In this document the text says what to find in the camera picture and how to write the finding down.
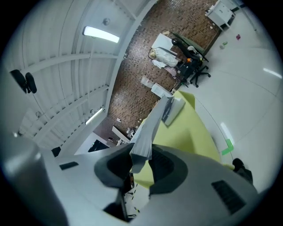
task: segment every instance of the black office chair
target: black office chair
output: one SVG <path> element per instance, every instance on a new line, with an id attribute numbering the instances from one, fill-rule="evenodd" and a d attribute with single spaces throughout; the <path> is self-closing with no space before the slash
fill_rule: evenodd
<path id="1" fill-rule="evenodd" d="M 192 84 L 193 83 L 192 81 L 195 79 L 195 87 L 198 88 L 199 85 L 197 83 L 198 83 L 198 79 L 200 75 L 207 75 L 209 78 L 211 77 L 209 73 L 202 72 L 204 69 L 208 69 L 208 66 L 204 66 L 200 68 L 203 64 L 203 60 L 201 60 L 201 58 L 198 55 L 196 55 L 194 51 L 188 50 L 187 49 L 188 47 L 186 47 L 180 39 L 177 39 L 177 38 L 172 39 L 172 44 L 176 45 L 183 52 L 185 57 L 198 61 L 198 65 L 195 67 L 195 70 L 194 70 L 195 74 L 190 80 L 190 84 Z"/>

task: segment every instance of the ceiling light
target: ceiling light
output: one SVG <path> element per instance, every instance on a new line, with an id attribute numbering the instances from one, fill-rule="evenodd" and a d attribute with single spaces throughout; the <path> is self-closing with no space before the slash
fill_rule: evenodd
<path id="1" fill-rule="evenodd" d="M 280 74 L 278 74 L 278 73 L 276 73 L 276 72 L 274 72 L 274 71 L 271 71 L 271 70 L 269 70 L 269 69 L 266 69 L 266 68 L 264 68 L 264 71 L 265 72 L 268 72 L 268 73 L 270 73 L 270 74 L 273 74 L 273 75 L 275 75 L 275 76 L 277 76 L 278 78 L 282 78 L 282 75 L 280 75 Z"/>
<path id="2" fill-rule="evenodd" d="M 92 36 L 96 38 L 103 38 L 116 43 L 119 41 L 119 37 L 117 37 L 116 35 L 110 34 L 104 30 L 99 30 L 91 26 L 84 27 L 83 35 Z"/>
<path id="3" fill-rule="evenodd" d="M 235 142 L 234 142 L 234 140 L 233 140 L 233 137 L 232 137 L 232 135 L 231 135 L 229 129 L 228 129 L 227 126 L 225 125 L 225 123 L 222 122 L 220 125 L 221 125 L 221 127 L 222 127 L 222 129 L 223 129 L 223 131 L 224 131 L 224 133 L 225 133 L 225 135 L 226 135 L 226 137 L 227 137 L 228 139 L 230 139 L 231 143 L 234 145 Z"/>
<path id="4" fill-rule="evenodd" d="M 100 112 L 102 112 L 103 108 L 100 108 L 93 116 L 91 116 L 86 122 L 85 124 L 89 124 L 91 120 L 93 120 Z"/>

